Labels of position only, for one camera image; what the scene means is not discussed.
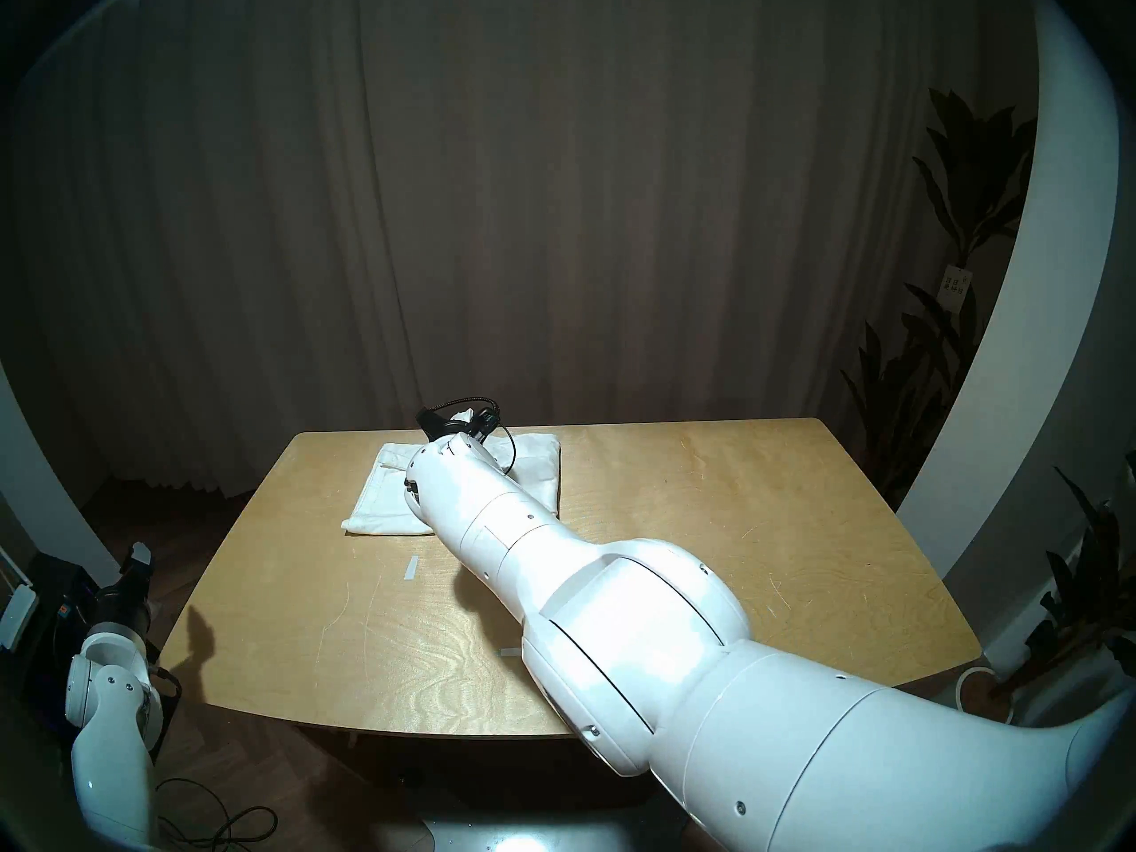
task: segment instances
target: table surface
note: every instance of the table surface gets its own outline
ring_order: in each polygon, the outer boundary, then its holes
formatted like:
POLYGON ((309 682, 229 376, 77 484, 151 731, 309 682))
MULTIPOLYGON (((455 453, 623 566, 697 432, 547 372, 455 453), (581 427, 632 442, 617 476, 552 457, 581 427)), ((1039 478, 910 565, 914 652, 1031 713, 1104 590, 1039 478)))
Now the table surface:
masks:
MULTIPOLYGON (((733 588, 757 641, 887 685, 979 654, 927 559, 820 421, 525 431, 560 437, 566 525, 596 543, 690 550, 733 588)), ((501 655, 519 648, 520 626, 436 537, 340 527, 379 446, 424 441, 292 441, 166 644, 161 665, 187 700, 366 732, 567 734, 519 657, 501 655)))

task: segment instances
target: curtain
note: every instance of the curtain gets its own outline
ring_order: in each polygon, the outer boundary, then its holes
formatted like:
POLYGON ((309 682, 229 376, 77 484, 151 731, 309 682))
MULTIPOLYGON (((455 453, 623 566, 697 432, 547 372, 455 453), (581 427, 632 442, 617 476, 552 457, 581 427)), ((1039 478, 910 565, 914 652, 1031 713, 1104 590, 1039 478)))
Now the curtain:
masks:
POLYGON ((17 93, 20 258, 124 478, 234 493, 300 431, 467 393, 852 433, 864 319, 944 262, 910 157, 977 14, 108 0, 17 93))

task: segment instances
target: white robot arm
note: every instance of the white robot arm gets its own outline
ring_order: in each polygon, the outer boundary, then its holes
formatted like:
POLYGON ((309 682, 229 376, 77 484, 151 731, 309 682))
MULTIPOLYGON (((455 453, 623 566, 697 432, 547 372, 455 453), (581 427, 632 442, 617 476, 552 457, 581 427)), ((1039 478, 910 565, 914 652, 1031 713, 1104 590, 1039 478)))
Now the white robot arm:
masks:
POLYGON ((424 446, 406 487, 523 624, 526 668, 584 744, 619 775, 650 769, 735 852, 1026 842, 1128 705, 1005 727, 758 644, 695 557, 580 540, 465 433, 424 446))
POLYGON ((157 836, 150 750, 162 726, 142 638, 149 577, 149 550, 135 544, 122 578, 97 596, 94 625, 72 658, 65 704, 67 720, 81 727, 72 776, 83 819, 117 845, 139 850, 153 849, 157 836))

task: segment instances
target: paper tag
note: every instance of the paper tag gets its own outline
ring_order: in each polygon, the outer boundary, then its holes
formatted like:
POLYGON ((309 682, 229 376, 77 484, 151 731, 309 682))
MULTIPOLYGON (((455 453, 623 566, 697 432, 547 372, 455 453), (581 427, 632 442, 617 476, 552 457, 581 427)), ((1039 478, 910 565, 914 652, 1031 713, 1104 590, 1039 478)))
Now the paper tag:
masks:
POLYGON ((966 268, 946 266, 946 270, 943 273, 943 283, 938 287, 938 295, 935 296, 935 300, 943 306, 943 310, 951 314, 958 314, 962 310, 962 300, 967 298, 967 290, 970 289, 970 272, 966 268))

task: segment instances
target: electrical cord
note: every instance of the electrical cord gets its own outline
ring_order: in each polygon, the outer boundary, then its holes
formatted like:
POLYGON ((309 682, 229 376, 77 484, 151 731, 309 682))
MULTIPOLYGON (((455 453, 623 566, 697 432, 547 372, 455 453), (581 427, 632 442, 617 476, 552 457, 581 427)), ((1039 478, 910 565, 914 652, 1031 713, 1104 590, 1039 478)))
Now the electrical cord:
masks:
POLYGON ((509 433, 509 428, 506 427, 504 424, 501 425, 501 429, 509 436, 509 444, 512 445, 512 460, 509 461, 509 466, 504 468, 504 475, 508 476, 509 470, 512 469, 512 465, 517 462, 517 443, 512 441, 512 434, 509 433))
MULTIPOLYGON (((449 402, 438 403, 437 406, 427 406, 426 411, 437 411, 438 409, 446 409, 451 406, 458 406, 459 403, 467 402, 484 402, 498 415, 498 420, 501 419, 501 407, 498 406, 496 400, 491 400, 488 396, 462 396, 460 400, 450 400, 449 402)), ((512 434, 509 433, 509 428, 504 426, 504 421, 501 421, 500 427, 509 436, 509 444, 512 445, 512 460, 509 461, 509 466, 504 468, 504 475, 508 476, 510 470, 512 470, 512 465, 517 462, 517 443, 513 442, 512 434)))
POLYGON ((170 819, 165 816, 158 816, 158 825, 162 828, 165 835, 181 846, 189 846, 190 849, 208 849, 210 852, 216 852, 216 850, 219 849, 227 850, 232 846, 237 846, 239 849, 243 849, 248 852, 249 846, 247 844, 259 843, 262 840, 268 840, 268 837, 275 833, 276 826, 279 825, 279 817, 270 807, 249 807, 248 809, 242 809, 235 816, 229 816, 228 809, 225 803, 222 802, 222 799, 200 782, 194 782, 192 778, 182 778, 178 776, 164 779, 158 783, 158 786, 154 788, 154 793, 172 782, 184 782, 186 785, 194 785, 195 787, 201 788, 217 801, 217 805, 220 807, 220 811, 225 816, 225 822, 212 833, 212 836, 208 837, 187 837, 185 836, 185 832, 183 832, 170 819), (268 829, 254 836, 234 837, 233 826, 245 816, 258 811, 267 812, 273 817, 273 824, 268 826, 268 829))

